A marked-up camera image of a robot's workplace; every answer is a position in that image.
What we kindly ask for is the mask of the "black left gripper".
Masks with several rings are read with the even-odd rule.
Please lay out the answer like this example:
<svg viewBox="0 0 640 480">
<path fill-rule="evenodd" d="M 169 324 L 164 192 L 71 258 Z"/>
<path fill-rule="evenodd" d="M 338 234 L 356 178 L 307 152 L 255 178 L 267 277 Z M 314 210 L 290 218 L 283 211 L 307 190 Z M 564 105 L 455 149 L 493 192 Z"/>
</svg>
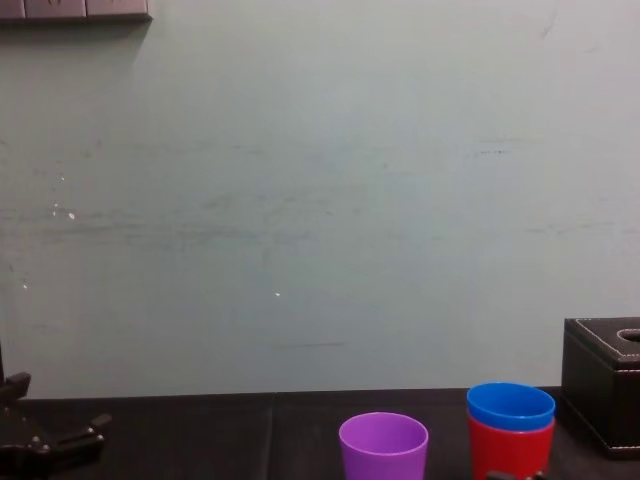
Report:
<svg viewBox="0 0 640 480">
<path fill-rule="evenodd" d="M 27 395 L 31 375 L 20 372 L 2 381 L 2 400 Z M 101 414 L 86 426 L 62 434 L 39 432 L 37 424 L 15 405 L 1 406 L 1 472 L 22 473 L 34 455 L 71 458 L 98 455 L 106 442 L 112 416 Z"/>
</svg>

